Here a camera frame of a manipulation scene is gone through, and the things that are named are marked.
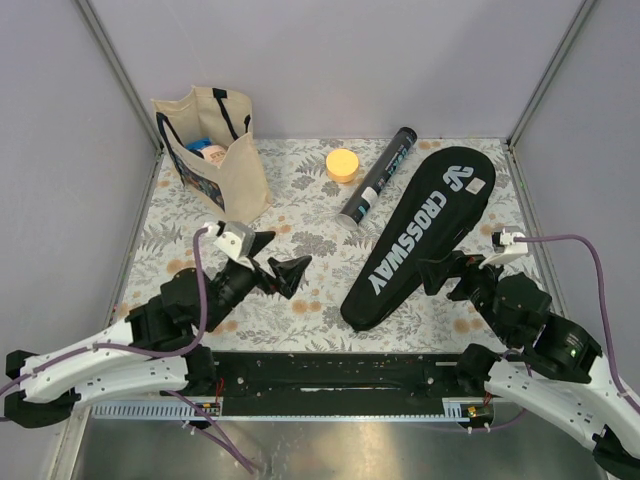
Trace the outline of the black racket cover bag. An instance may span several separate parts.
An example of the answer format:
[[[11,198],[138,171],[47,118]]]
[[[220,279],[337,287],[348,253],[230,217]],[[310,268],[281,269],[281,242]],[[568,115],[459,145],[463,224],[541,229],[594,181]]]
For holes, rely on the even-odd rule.
[[[422,283],[418,262],[441,260],[481,219],[496,180],[484,153],[453,146],[425,158],[408,183],[341,307],[355,331],[368,331]]]

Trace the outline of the black shuttlecock tube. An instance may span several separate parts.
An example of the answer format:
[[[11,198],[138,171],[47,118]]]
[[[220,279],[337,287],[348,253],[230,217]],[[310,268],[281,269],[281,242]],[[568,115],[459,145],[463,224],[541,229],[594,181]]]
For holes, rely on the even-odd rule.
[[[410,127],[401,127],[396,132],[336,216],[339,226],[347,231],[358,229],[359,224],[377,202],[381,191],[408,156],[416,141],[417,134]]]

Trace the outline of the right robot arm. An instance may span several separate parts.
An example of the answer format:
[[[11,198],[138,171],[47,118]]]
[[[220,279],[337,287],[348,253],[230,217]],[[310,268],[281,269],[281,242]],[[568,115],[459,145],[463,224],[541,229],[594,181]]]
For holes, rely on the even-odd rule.
[[[623,394],[600,344],[580,325],[553,313],[551,297],[523,273],[506,276],[481,256],[454,251],[420,260],[427,295],[445,282],[451,301],[468,301],[505,346],[499,354],[471,344],[455,366],[464,394],[505,398],[554,424],[590,450],[617,479],[639,476],[638,397]]]

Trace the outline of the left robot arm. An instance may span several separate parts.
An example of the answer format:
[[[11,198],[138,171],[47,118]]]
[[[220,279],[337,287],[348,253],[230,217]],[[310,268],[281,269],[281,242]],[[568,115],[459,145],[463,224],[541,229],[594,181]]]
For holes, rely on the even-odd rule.
[[[51,353],[7,354],[2,421],[36,429],[122,394],[212,391],[217,372],[204,335],[254,289],[292,298],[312,261],[309,255],[269,258],[262,267],[256,256],[274,237],[237,222],[207,223],[193,236],[193,267],[124,319]]]

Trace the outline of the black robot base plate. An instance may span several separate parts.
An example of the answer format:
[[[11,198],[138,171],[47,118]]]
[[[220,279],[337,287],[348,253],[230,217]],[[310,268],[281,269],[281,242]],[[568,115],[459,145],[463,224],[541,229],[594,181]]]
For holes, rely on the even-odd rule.
[[[456,354],[215,352],[188,360],[187,398],[240,417],[426,416],[445,398],[482,398],[458,379]]]

